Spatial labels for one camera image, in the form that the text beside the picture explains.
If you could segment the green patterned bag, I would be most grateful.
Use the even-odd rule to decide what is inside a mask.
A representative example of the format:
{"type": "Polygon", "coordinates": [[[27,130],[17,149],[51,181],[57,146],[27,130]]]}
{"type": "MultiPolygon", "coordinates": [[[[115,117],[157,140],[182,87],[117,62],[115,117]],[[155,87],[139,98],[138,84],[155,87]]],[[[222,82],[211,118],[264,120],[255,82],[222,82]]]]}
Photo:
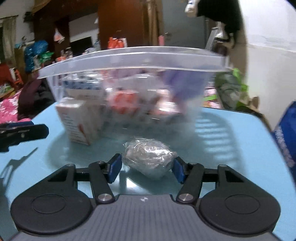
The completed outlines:
{"type": "Polygon", "coordinates": [[[217,73],[214,87],[222,108],[227,110],[236,110],[241,97],[248,94],[248,85],[244,83],[243,74],[238,68],[217,73]]]}

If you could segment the blue shopping bag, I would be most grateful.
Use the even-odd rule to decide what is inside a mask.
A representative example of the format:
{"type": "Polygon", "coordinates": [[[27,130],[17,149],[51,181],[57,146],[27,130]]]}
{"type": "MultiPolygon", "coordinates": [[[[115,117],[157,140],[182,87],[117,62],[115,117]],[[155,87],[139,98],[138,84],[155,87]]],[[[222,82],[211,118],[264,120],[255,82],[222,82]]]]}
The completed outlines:
{"type": "Polygon", "coordinates": [[[273,137],[281,150],[293,179],[295,180],[296,161],[296,102],[286,109],[273,131],[273,137]]]}

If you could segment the dark red wooden wardrobe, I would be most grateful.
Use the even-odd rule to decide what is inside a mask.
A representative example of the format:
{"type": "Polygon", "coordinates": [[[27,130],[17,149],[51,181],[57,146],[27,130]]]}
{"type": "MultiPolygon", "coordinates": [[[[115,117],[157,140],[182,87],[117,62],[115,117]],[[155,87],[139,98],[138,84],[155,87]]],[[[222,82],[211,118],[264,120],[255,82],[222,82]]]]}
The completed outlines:
{"type": "Polygon", "coordinates": [[[32,21],[35,39],[45,40],[55,58],[84,38],[105,50],[111,37],[129,47],[153,46],[164,33],[161,1],[35,1],[32,21]]]}

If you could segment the clear plastic basket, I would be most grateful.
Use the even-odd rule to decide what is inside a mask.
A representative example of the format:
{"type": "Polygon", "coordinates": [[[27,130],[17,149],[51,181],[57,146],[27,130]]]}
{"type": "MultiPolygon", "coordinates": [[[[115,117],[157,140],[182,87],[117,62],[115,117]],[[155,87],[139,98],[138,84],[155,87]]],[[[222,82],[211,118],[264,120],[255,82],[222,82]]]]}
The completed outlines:
{"type": "Polygon", "coordinates": [[[92,52],[39,70],[56,104],[65,97],[101,106],[98,136],[155,138],[177,143],[189,138],[203,97],[178,102],[164,84],[165,70],[211,72],[226,69],[225,57],[185,47],[129,47],[92,52]]]}

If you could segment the black television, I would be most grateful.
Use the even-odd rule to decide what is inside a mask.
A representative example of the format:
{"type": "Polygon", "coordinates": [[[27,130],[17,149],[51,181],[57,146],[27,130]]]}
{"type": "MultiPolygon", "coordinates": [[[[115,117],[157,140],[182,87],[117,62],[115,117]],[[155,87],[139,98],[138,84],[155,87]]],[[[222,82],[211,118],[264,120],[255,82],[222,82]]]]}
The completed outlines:
{"type": "Polygon", "coordinates": [[[90,36],[79,40],[75,40],[70,43],[73,56],[82,55],[87,49],[92,48],[92,46],[93,44],[90,36]]]}

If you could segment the dark maroon clothes pile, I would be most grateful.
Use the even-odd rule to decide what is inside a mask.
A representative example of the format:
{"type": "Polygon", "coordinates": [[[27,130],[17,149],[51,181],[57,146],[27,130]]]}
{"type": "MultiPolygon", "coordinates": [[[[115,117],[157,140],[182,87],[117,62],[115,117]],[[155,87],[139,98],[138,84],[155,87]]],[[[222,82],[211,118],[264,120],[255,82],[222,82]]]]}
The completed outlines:
{"type": "Polygon", "coordinates": [[[46,79],[35,79],[25,84],[18,98],[18,120],[33,119],[55,102],[46,79]]]}

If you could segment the white red carton box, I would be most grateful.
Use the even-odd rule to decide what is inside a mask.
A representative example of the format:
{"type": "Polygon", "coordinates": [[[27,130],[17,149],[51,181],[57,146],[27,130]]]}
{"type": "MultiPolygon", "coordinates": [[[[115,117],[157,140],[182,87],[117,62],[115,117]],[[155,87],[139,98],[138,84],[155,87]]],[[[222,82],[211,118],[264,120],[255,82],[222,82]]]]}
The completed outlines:
{"type": "Polygon", "coordinates": [[[99,104],[65,97],[55,108],[70,141],[89,146],[96,140],[103,124],[99,104]]]}

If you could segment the white black hanging jacket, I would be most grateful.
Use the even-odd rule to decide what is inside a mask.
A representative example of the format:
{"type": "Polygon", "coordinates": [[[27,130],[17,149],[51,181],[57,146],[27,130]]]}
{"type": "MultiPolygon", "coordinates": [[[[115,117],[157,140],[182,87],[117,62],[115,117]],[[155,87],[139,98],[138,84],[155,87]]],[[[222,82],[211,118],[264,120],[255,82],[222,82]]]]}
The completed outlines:
{"type": "Polygon", "coordinates": [[[238,32],[241,30],[242,18],[239,2],[234,0],[200,0],[188,1],[185,7],[185,14],[189,18],[204,16],[224,26],[226,37],[216,39],[228,43],[230,48],[234,48],[237,41],[238,32]]]}

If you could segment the pink floral bedding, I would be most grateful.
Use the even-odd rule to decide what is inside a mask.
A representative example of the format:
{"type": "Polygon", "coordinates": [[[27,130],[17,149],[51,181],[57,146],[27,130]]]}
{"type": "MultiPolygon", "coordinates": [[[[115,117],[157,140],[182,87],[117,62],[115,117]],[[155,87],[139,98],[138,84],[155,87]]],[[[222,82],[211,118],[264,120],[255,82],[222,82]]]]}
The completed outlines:
{"type": "Polygon", "coordinates": [[[19,90],[15,95],[1,101],[0,124],[31,121],[30,118],[21,118],[20,120],[18,120],[18,106],[20,93],[21,90],[19,90]]]}

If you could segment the grey door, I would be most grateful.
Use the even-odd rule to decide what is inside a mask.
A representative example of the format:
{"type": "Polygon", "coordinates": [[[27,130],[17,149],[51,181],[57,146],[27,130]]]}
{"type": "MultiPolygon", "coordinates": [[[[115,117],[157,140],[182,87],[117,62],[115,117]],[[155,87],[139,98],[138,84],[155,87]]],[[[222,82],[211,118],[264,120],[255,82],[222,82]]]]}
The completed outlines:
{"type": "Polygon", "coordinates": [[[205,18],[187,17],[187,1],[163,0],[162,4],[165,45],[204,49],[207,37],[205,18]]]}

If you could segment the purple clear packet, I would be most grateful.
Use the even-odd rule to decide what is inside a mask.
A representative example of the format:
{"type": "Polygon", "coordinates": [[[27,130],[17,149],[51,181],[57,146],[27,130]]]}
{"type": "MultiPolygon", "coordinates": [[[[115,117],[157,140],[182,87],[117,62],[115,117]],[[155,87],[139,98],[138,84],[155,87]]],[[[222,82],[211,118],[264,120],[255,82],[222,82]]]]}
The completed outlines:
{"type": "Polygon", "coordinates": [[[165,70],[162,74],[164,84],[178,102],[201,98],[213,73],[189,70],[165,70]]]}

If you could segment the red white hanging bag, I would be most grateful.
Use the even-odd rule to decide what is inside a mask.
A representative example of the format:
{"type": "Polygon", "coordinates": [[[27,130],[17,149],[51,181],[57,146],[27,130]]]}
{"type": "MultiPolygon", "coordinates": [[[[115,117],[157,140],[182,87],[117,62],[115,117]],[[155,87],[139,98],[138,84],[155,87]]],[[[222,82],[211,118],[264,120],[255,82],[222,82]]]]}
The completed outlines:
{"type": "Polygon", "coordinates": [[[117,48],[126,48],[126,47],[127,47],[126,38],[110,37],[108,40],[107,49],[117,49],[117,48]]]}

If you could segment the blue table mat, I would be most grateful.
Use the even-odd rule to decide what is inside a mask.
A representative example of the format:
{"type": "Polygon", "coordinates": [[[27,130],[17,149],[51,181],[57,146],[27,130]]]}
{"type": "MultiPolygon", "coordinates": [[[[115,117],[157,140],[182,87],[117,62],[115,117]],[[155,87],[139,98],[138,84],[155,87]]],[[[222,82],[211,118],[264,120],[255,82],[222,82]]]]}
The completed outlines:
{"type": "MultiPolygon", "coordinates": [[[[1,154],[1,237],[16,233],[10,204],[20,193],[68,163],[86,167],[124,151],[128,137],[99,138],[90,146],[69,141],[54,106],[34,118],[49,128],[46,139],[21,143],[1,154]]],[[[206,168],[226,164],[272,194],[281,215],[274,233],[295,239],[295,185],[265,125],[251,114],[203,108],[187,140],[166,142],[186,162],[206,168]]]]}

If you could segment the blue plastic bag pile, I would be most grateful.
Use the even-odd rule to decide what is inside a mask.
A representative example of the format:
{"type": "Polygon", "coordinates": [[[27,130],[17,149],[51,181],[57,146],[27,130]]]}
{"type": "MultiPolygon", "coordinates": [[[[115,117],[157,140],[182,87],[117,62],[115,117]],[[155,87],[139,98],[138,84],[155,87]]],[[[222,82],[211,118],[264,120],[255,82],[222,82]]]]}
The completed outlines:
{"type": "Polygon", "coordinates": [[[48,43],[40,40],[28,45],[24,50],[25,71],[32,72],[35,69],[34,58],[47,51],[48,43]]]}

